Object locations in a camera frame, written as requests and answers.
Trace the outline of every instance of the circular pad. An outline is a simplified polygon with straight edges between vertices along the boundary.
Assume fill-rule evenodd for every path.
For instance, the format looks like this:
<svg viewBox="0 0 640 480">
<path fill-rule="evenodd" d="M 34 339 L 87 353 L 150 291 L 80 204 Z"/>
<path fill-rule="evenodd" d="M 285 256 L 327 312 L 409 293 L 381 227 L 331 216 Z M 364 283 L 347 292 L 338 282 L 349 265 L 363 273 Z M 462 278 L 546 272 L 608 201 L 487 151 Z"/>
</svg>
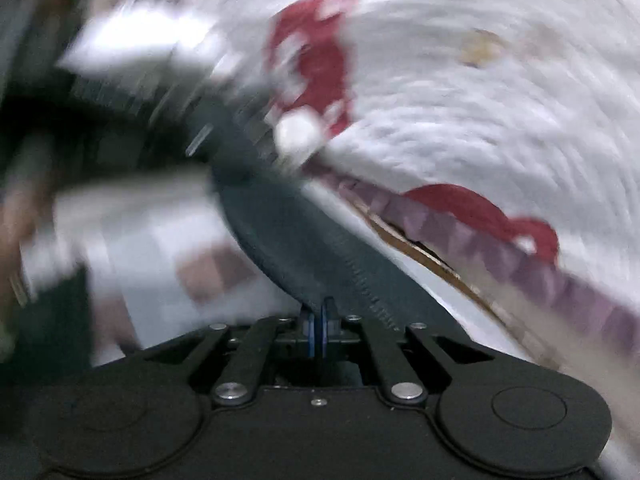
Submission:
<svg viewBox="0 0 640 480">
<path fill-rule="evenodd" d="M 522 430 L 546 430 L 566 416 L 564 401 L 539 388 L 508 388 L 494 397 L 493 406 L 504 422 Z"/>
<path fill-rule="evenodd" d="M 609 409 L 585 384 L 553 379 L 454 383 L 440 397 L 438 423 L 462 453 L 504 474 L 559 476 L 591 465 L 609 437 Z"/>
<path fill-rule="evenodd" d="M 34 406 L 33 439 L 43 458 L 80 475 L 130 475 L 180 450 L 201 419 L 182 385 L 50 388 Z"/>
</svg>

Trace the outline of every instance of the white fabric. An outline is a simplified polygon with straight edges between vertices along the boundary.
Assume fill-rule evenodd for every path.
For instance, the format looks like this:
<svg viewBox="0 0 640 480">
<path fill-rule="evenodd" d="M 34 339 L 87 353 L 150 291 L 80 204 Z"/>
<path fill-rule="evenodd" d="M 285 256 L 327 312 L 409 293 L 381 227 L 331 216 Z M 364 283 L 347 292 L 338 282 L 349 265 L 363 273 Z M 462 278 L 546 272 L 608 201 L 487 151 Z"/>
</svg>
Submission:
<svg viewBox="0 0 640 480">
<path fill-rule="evenodd" d="M 216 9 L 243 76 L 264 74 L 272 17 L 295 1 Z M 639 0 L 358 0 L 341 31 L 354 123 L 324 160 L 546 221 L 560 267 L 640 312 L 638 16 Z M 504 43 L 480 68 L 460 63 L 474 29 Z"/>
<path fill-rule="evenodd" d="M 297 169 L 324 146 L 324 125 L 312 108 L 298 108 L 280 118 L 273 129 L 273 142 L 281 163 Z"/>
<path fill-rule="evenodd" d="M 137 90 L 140 80 L 171 76 L 197 83 L 225 80 L 238 70 L 216 20 L 169 4 L 139 2 L 92 18 L 59 65 L 87 77 L 117 80 Z"/>
</svg>

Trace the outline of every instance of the metal screw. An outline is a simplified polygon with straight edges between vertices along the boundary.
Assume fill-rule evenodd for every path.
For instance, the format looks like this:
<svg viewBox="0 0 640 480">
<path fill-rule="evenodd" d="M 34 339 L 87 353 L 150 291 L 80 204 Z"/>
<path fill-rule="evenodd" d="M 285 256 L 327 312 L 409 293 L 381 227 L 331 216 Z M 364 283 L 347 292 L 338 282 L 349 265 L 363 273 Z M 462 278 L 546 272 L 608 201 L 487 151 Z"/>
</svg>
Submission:
<svg viewBox="0 0 640 480">
<path fill-rule="evenodd" d="M 398 399 L 411 400 L 422 395 L 422 387 L 415 383 L 398 383 L 391 388 L 391 393 Z"/>
<path fill-rule="evenodd" d="M 247 393 L 246 386 L 241 383 L 222 383 L 216 388 L 216 395 L 227 400 L 239 399 Z"/>
</svg>

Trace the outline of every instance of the blurred hand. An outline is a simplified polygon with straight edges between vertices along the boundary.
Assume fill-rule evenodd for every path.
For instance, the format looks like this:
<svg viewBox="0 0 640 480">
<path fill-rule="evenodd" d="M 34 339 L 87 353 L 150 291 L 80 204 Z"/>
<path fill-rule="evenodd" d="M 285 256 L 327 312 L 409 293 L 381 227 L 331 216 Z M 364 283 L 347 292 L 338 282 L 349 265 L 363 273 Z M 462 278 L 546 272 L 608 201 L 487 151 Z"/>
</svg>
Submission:
<svg viewBox="0 0 640 480">
<path fill-rule="evenodd" d="M 0 319 L 15 302 L 11 278 L 20 272 L 20 244 L 33 235 L 36 223 L 50 209 L 43 183 L 21 186 L 0 205 Z"/>
</svg>

